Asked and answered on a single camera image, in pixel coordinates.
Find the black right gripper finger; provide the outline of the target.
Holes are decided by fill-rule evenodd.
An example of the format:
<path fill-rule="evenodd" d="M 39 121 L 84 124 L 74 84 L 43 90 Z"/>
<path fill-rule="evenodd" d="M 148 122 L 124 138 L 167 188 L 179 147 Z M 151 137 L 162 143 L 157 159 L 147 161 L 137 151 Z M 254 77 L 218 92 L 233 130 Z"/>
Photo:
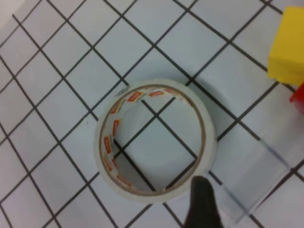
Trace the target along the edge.
<path fill-rule="evenodd" d="M 221 227 L 221 218 L 216 205 L 214 189 L 209 180 L 203 176 L 195 176 L 191 181 L 190 207 L 184 227 Z"/>

